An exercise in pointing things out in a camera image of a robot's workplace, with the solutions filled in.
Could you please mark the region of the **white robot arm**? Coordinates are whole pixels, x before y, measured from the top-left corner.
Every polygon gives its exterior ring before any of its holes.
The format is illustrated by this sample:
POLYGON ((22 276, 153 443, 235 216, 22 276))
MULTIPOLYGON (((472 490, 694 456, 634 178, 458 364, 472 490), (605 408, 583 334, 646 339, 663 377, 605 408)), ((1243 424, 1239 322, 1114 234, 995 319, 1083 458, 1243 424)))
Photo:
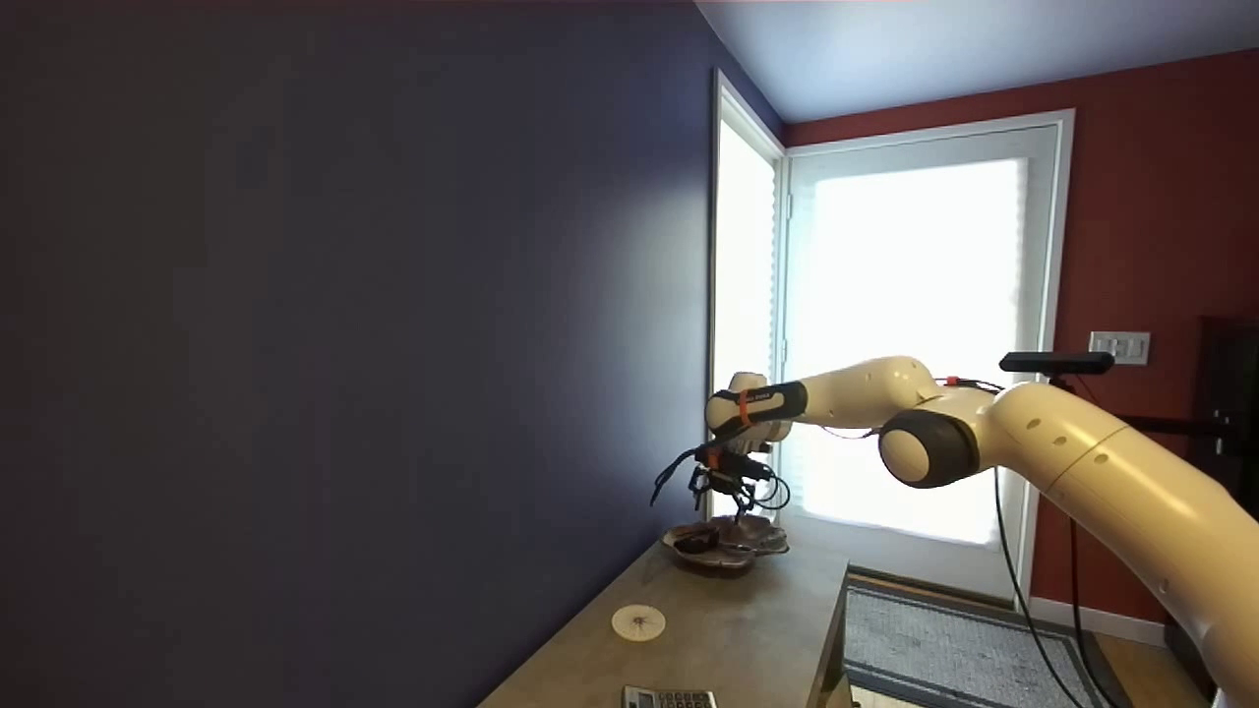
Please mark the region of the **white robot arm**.
POLYGON ((1056 384, 982 389, 932 377, 916 357, 719 389, 705 408, 705 471, 793 424, 868 427, 881 465, 910 488, 944 488, 1005 466, 1122 559, 1186 633, 1210 708, 1259 708, 1259 520, 1209 471, 1127 420, 1056 384))

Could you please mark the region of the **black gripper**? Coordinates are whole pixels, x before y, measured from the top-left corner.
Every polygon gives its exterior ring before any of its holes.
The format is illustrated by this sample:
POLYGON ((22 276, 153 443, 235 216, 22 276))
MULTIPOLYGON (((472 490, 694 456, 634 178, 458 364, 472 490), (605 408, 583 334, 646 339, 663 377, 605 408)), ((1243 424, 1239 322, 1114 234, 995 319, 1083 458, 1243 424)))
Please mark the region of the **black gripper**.
POLYGON ((735 508, 755 508, 759 488, 771 485, 773 471, 755 458, 750 452, 735 452, 727 443, 698 443, 694 466, 693 466, 693 490, 715 490, 727 494, 735 508))

